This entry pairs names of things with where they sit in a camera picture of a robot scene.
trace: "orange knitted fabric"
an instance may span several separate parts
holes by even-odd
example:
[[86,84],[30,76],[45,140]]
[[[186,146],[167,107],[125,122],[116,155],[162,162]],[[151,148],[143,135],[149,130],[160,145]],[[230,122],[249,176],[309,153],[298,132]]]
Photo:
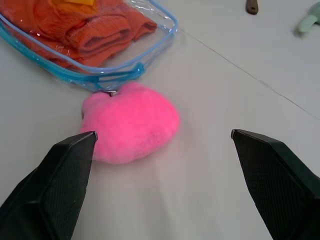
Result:
[[[75,61],[91,67],[122,51],[157,24],[122,0],[95,0],[93,6],[63,0],[1,0],[0,12],[21,30]],[[26,46],[62,67],[72,67],[11,31]]]

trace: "mint green object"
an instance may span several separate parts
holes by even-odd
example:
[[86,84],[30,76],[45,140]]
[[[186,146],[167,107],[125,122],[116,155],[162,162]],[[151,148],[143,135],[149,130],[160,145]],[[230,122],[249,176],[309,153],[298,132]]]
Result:
[[315,23],[320,24],[320,2],[311,7],[309,14],[298,24],[297,30],[307,33]]

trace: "orange cloth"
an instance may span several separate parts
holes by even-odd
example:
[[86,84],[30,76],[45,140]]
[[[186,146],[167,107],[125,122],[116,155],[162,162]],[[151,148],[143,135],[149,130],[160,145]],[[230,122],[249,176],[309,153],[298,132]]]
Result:
[[[122,0],[95,0],[93,6],[64,0],[1,0],[0,12],[34,38],[91,67],[127,48],[157,24]],[[72,67],[30,40],[12,34],[26,46],[62,67]]]

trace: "brown handle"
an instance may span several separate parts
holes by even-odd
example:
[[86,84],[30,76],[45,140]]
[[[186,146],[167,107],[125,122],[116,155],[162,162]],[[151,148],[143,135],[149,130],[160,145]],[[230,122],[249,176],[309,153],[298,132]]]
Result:
[[259,11],[257,0],[246,0],[245,8],[248,14],[256,15]]

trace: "pink fluffy object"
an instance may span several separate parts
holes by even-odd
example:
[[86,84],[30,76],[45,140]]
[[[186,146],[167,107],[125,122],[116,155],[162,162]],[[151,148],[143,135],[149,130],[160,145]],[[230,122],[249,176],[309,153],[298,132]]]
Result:
[[178,131],[175,107],[158,92],[130,82],[114,96],[94,93],[83,103],[81,133],[96,131],[93,159],[125,164],[168,143]]

